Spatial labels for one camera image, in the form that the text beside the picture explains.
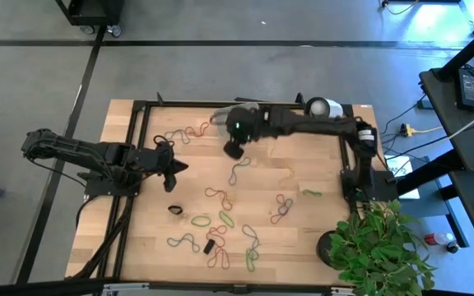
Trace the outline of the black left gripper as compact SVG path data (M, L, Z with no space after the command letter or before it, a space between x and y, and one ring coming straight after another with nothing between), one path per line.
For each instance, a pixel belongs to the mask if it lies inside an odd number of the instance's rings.
M144 175L164 176L166 192L173 191L177 184L176 174L186 170L187 166L174 157L173 141L159 141L155 149L131 146L128 151L128 180L139 180Z

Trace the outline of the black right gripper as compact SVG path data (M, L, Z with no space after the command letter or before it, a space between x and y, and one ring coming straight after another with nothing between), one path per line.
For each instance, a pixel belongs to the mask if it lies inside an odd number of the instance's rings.
M269 112L263 109L232 109L226 118L226 131L230 140L223 147L223 151L233 160L240 160L244 149L240 142L258 141L269 136Z

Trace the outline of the teal rubber band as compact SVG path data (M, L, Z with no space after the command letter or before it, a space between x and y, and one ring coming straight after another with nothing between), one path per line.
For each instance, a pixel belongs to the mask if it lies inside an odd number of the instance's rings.
M279 207L279 209L278 209L278 213L279 213L281 216L286 215L286 214L289 212L290 208L293 206L293 203L294 203L294 201L293 201L292 199L290 199L290 198L285 199L285 200L281 203L281 205L280 205L280 207Z
M190 143L191 139L188 133L184 129L176 129L174 131L166 132L164 137L167 140L172 140L174 136L179 136L183 144L187 145Z
M230 171L230 177L228 179L228 184L230 186L234 186L237 183L238 176L237 176L237 173L236 173L236 169L240 168L240 167L248 166L248 165L251 164L251 162L252 162L252 160L249 157L244 157L239 163L234 164L232 166L232 169Z
M242 232L244 235L250 237L253 240L251 249L255 250L259 246L259 239L255 230L248 224L245 224L242 226Z
M179 245L183 243L188 243L193 252L195 253L200 252L200 246L195 242L195 237L190 233L186 233L180 238L169 237L166 239L166 243L170 247L178 247Z

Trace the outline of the red rubber band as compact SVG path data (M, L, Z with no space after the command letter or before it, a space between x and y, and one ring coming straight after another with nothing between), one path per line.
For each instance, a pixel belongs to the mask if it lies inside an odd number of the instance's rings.
M230 268L230 259L228 252L222 247L216 247L213 256L207 261L209 268L219 266L223 270Z
M227 231L228 229L225 225L211 227L207 231L206 239L213 240L217 247L224 247L225 246L224 235L226 234Z
M280 219L282 219L290 209L287 199L282 194L278 194L276 196L276 202L278 204L277 213L270 217L270 222L272 224L277 224L280 221Z
M227 197L227 194L224 190L214 189L212 187L207 187L204 190L204 194L206 197L219 197L221 200L221 204L225 203L225 199Z
M201 123L198 128L189 126L185 128L185 133L188 136L194 136L196 138L199 138L205 134L205 131L209 128L209 126L210 123L208 122Z

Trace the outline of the translucent grey plastic bin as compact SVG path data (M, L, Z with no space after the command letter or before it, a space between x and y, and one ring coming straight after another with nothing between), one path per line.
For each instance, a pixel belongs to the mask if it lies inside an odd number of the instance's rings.
M242 108L247 110L258 110L259 104L255 102L248 102L243 104L237 104L229 107L224 107L221 109L216 109L210 117L209 123L213 126L217 126L217 133L222 140L229 140L230 135L226 131L226 119L228 114L232 109Z

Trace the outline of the black plant pot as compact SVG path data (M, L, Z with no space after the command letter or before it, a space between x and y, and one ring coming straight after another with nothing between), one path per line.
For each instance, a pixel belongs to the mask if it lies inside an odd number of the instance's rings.
M332 261L328 252L332 249L332 235L335 233L335 230L327 231L319 237L316 244L316 254L318 258L329 267L332 266Z

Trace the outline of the white box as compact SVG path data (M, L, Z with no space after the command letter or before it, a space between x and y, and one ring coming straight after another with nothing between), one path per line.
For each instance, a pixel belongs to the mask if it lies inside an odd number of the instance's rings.
M398 156L394 158L391 155L385 155L386 163L395 178L404 177L412 172L411 158L409 156ZM402 194L400 200L418 200L420 194L417 189Z

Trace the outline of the yellow power strip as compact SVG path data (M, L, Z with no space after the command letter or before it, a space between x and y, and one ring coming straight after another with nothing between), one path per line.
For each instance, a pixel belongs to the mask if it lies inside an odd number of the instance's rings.
M442 128L441 126L438 126L438 127L432 127L432 128L429 128L429 129L425 129L425 130L417 130L414 127L412 127L410 124L403 123L401 125L401 128L400 128L400 134L404 137L411 137L414 134L430 133L430 132L437 131L441 128Z

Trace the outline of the green leafy plant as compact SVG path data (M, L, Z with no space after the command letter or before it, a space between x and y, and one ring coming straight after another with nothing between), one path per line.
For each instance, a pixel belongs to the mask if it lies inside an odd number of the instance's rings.
M399 201L369 203L337 223L324 253L355 296L422 296L435 286L427 248L408 227L415 219Z

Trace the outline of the black wheeled cart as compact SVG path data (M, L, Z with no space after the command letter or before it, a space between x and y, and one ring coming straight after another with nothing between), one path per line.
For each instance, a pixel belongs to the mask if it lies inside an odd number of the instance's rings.
M125 0L54 0L72 26L79 27L87 35L95 33L97 27L118 38L123 30L120 17Z

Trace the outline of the bottle with red label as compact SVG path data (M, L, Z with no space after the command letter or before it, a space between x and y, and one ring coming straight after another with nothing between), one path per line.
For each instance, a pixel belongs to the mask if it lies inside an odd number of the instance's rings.
M454 240L451 233L432 233L424 236L424 241L428 245L447 245Z

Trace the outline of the black power adapter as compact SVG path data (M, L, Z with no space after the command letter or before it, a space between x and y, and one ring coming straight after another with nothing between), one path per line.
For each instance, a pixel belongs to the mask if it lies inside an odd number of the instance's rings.
M455 76L456 106L474 113L474 73L461 68Z

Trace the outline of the black diagonal beam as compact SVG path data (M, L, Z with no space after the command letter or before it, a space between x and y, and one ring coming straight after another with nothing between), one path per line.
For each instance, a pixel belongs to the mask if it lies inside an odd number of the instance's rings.
M441 68L430 71L439 81L448 81L453 74L474 58L474 39Z

